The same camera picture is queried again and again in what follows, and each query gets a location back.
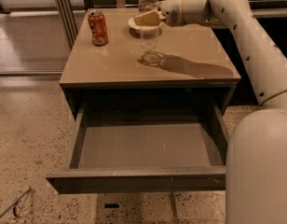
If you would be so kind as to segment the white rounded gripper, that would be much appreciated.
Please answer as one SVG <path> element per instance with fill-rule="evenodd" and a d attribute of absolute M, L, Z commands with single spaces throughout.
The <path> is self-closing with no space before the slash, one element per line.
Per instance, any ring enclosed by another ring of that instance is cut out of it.
<path fill-rule="evenodd" d="M 166 24 L 185 26 L 187 24 L 204 24 L 211 17 L 209 0 L 164 0 L 160 3 L 161 14 L 151 10 L 133 18 L 138 26 L 159 26 L 165 20 Z"/>

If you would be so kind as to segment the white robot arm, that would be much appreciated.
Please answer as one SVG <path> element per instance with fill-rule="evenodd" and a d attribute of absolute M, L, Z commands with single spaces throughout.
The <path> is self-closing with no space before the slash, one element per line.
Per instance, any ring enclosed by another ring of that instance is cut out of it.
<path fill-rule="evenodd" d="M 225 168 L 226 224 L 287 224 L 287 59 L 249 0 L 164 0 L 135 23 L 224 24 L 233 35 L 259 110 L 231 134 Z"/>

